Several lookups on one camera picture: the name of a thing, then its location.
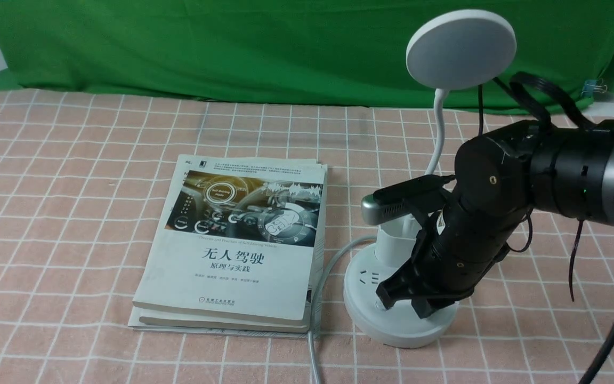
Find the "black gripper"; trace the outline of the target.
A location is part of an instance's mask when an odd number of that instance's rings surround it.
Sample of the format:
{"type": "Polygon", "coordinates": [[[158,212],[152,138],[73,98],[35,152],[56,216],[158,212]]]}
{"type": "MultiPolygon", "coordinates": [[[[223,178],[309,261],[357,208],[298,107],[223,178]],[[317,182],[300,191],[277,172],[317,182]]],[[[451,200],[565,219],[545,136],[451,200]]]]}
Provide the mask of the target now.
{"type": "Polygon", "coordinates": [[[440,212],[429,217],[426,235],[405,267],[380,282],[376,294],[383,309],[411,300],[424,319],[473,294],[478,282],[508,253],[507,241],[530,206],[490,214],[463,195],[451,195],[440,212]]]}

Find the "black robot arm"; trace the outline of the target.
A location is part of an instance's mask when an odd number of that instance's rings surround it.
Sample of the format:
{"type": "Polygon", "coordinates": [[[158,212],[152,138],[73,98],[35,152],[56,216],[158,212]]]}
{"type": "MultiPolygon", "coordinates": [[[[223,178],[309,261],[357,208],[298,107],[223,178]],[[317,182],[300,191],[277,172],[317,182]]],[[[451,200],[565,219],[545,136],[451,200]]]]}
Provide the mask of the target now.
{"type": "Polygon", "coordinates": [[[428,317],[473,294],[533,209],[614,227],[614,120],[593,130],[522,120],[463,143],[453,175],[392,185],[373,201],[385,217],[411,214],[421,226],[378,299],[386,309],[409,300],[428,317]]]}

